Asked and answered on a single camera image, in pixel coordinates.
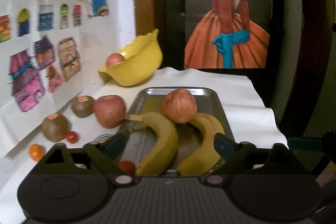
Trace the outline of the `red apple beside tray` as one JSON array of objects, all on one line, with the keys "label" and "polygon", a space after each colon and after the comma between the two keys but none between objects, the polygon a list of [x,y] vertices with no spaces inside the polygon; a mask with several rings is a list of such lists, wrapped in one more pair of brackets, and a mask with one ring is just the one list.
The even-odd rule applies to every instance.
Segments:
[{"label": "red apple beside tray", "polygon": [[94,102],[94,114],[104,128],[114,128],[121,124],[126,114],[126,104],[117,95],[101,96]]}]

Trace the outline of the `brown kiwi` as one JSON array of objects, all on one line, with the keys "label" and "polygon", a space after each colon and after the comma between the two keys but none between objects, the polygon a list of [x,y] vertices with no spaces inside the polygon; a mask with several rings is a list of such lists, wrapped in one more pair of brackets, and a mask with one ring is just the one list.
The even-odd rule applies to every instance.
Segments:
[{"label": "brown kiwi", "polygon": [[42,121],[42,132],[52,142],[61,141],[69,131],[70,123],[63,114],[50,114]]},{"label": "brown kiwi", "polygon": [[79,118],[85,118],[93,113],[95,99],[91,96],[78,96],[72,99],[71,109]]}]

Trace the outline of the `apple inside yellow bowl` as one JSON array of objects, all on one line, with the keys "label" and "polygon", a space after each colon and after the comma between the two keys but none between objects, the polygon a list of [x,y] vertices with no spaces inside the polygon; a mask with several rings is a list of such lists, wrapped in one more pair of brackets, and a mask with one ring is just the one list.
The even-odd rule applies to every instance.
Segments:
[{"label": "apple inside yellow bowl", "polygon": [[125,57],[120,53],[112,53],[106,58],[105,65],[107,67],[111,65],[116,65],[122,63],[125,60]]}]

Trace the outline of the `small orange tangerine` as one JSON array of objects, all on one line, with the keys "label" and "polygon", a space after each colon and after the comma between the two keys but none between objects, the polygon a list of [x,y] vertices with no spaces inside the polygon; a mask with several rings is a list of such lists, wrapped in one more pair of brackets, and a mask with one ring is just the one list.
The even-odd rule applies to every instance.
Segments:
[{"label": "small orange tangerine", "polygon": [[32,144],[29,147],[29,157],[36,162],[39,162],[45,155],[45,150],[38,144]]}]

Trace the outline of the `large yellow banana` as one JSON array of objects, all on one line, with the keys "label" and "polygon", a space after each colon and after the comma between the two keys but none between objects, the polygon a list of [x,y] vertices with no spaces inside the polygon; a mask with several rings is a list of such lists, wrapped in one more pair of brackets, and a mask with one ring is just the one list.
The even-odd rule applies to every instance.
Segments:
[{"label": "large yellow banana", "polygon": [[157,137],[154,147],[136,168],[135,175],[159,176],[170,165],[178,150],[179,136],[175,124],[156,111],[141,115],[126,114],[125,119],[142,122],[150,127]]}]

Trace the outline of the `red cherry tomato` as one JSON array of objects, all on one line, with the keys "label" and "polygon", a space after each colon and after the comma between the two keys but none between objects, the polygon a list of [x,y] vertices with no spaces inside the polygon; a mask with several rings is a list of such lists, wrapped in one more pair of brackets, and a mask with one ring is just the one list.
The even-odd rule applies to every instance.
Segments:
[{"label": "red cherry tomato", "polygon": [[75,144],[79,141],[79,136],[76,132],[69,131],[66,133],[66,140],[71,144]]},{"label": "red cherry tomato", "polygon": [[126,174],[134,176],[135,175],[135,164],[131,161],[124,160],[120,161],[117,166],[120,168],[120,170],[124,171]]}]

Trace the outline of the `far brown kiwi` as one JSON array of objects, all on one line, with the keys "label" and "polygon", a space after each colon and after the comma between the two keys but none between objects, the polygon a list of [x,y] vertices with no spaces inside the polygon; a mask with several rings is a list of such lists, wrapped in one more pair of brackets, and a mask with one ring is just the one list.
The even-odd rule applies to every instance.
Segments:
[{"label": "far brown kiwi", "polygon": [[95,99],[91,96],[78,96],[72,99],[71,109],[79,118],[85,118],[93,113]]}]

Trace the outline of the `houses drawing paper sheet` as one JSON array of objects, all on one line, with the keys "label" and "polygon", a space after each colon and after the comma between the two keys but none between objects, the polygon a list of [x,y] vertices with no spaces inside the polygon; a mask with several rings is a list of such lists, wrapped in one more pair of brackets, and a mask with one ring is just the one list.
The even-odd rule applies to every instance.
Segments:
[{"label": "houses drawing paper sheet", "polygon": [[107,52],[84,1],[1,0],[1,155],[95,83]]}]

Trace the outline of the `near brown kiwi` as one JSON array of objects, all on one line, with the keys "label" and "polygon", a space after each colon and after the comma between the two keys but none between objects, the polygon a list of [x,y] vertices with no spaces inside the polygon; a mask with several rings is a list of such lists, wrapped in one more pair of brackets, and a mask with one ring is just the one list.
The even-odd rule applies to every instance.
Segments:
[{"label": "near brown kiwi", "polygon": [[42,121],[42,132],[52,142],[61,141],[69,131],[70,123],[63,114],[50,114]]}]

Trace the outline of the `large red apple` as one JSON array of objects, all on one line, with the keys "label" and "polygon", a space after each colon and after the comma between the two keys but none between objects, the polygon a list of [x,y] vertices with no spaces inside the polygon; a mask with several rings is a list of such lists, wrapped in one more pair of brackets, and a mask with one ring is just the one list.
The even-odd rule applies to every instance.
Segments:
[{"label": "large red apple", "polygon": [[165,96],[161,108],[169,120],[185,124],[197,113],[197,102],[187,89],[179,88]]}]

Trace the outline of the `yellow plastic bowl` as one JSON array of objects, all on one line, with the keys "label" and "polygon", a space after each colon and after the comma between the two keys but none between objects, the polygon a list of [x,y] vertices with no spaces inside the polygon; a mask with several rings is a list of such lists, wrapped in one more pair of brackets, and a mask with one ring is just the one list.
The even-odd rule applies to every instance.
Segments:
[{"label": "yellow plastic bowl", "polygon": [[106,73],[122,86],[133,86],[147,80],[160,66],[163,54],[158,43],[159,30],[137,36],[118,53],[125,60],[121,63],[102,66],[100,73]]}]

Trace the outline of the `white printed tablecloth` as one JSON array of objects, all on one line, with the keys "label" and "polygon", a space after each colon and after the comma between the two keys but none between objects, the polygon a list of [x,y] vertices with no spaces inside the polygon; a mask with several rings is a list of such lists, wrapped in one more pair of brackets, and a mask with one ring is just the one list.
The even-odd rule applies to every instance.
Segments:
[{"label": "white printed tablecloth", "polygon": [[[273,110],[264,106],[251,81],[245,76],[220,75],[195,69],[177,71],[164,68],[157,70],[148,81],[137,86],[127,88],[111,81],[106,85],[93,84],[82,94],[94,98],[117,94],[130,106],[141,90],[161,86],[214,90],[237,142],[250,141],[259,148],[270,148],[274,143],[287,143],[276,126]],[[41,130],[36,128],[1,159],[1,223],[22,223],[25,220],[17,201],[17,188],[36,164],[29,157],[29,147],[32,144],[41,145],[45,150],[53,146]]]}]

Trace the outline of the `orange dress lady poster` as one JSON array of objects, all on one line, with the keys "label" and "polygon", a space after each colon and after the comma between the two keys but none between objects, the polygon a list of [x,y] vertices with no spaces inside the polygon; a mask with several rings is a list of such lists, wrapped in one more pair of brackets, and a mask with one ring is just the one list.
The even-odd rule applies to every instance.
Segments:
[{"label": "orange dress lady poster", "polygon": [[186,69],[260,69],[270,35],[250,19],[249,0],[211,0],[185,46]]}]

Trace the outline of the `silver metal tray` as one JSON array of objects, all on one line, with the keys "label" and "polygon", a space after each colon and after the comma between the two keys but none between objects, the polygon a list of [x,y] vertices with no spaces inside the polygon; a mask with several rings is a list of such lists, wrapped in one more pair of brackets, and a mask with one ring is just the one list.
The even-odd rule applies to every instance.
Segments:
[{"label": "silver metal tray", "polygon": [[121,131],[129,138],[121,158],[134,162],[137,176],[156,177],[168,169],[200,176],[223,161],[215,135],[233,139],[219,96],[209,88],[144,89]]}]

